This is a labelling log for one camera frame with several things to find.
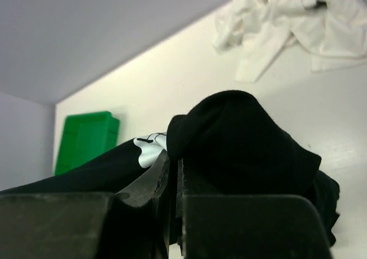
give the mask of folded black garment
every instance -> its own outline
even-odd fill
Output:
[[[319,170],[313,185],[303,195],[316,207],[324,225],[330,246],[333,246],[336,242],[331,229],[339,218],[339,214],[336,212],[339,193],[339,184]]]
[[[187,115],[173,117],[167,151],[171,160],[203,162],[203,175],[226,193],[302,195],[321,162],[242,91],[214,94]]]

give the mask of green tray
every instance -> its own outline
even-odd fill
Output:
[[[120,121],[110,112],[72,115],[65,119],[55,175],[94,159],[116,146]]]

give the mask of white table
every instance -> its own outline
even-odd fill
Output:
[[[172,116],[212,93],[248,91],[340,183],[335,258],[367,258],[367,66],[311,74],[307,53],[294,47],[259,82],[240,84],[233,80],[239,50],[218,55],[214,31],[211,14],[58,103],[54,154],[67,115],[111,111],[122,143],[165,132]]]

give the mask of gray wall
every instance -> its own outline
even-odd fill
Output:
[[[52,174],[54,107],[0,93],[0,190]]]

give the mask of green bin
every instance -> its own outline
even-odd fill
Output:
[[[55,175],[94,159],[116,146],[120,121],[110,112],[67,116]]]

